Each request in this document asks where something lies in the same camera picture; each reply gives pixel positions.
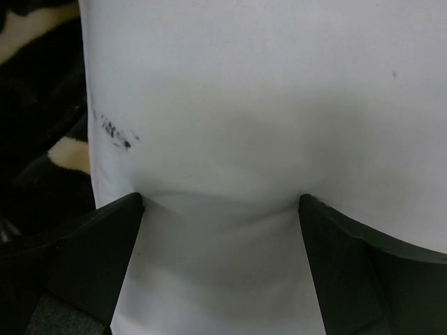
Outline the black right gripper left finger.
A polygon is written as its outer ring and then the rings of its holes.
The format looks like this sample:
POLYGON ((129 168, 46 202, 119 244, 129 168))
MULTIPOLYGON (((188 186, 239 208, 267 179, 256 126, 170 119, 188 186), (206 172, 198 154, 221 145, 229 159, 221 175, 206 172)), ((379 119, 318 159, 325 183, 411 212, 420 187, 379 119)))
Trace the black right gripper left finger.
POLYGON ((143 212, 130 193, 1 246, 1 333, 106 334, 143 212))

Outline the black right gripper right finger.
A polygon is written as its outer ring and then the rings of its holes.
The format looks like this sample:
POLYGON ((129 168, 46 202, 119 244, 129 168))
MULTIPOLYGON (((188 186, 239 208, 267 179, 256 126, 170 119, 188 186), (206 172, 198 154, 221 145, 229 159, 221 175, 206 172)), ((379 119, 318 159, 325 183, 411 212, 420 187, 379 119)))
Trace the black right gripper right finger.
POLYGON ((309 194, 299 200, 299 218, 327 334, 446 334, 446 254, 309 194))

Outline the black floral plush pillowcase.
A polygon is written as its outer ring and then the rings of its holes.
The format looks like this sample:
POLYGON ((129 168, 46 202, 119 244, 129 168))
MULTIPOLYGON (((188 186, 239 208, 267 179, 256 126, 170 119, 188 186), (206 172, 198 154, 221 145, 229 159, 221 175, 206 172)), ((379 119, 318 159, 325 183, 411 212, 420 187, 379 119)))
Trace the black floral plush pillowcase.
POLYGON ((77 1, 1 2, 1 242, 94 208, 77 1))

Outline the white pillow yellow edge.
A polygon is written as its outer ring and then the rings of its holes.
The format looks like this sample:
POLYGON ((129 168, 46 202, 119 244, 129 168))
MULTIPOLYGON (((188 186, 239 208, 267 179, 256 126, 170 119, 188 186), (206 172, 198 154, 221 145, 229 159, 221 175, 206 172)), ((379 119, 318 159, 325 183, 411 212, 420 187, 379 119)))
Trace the white pillow yellow edge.
POLYGON ((323 334, 312 194, 446 251, 445 1, 81 1, 96 205, 146 212, 113 334, 323 334))

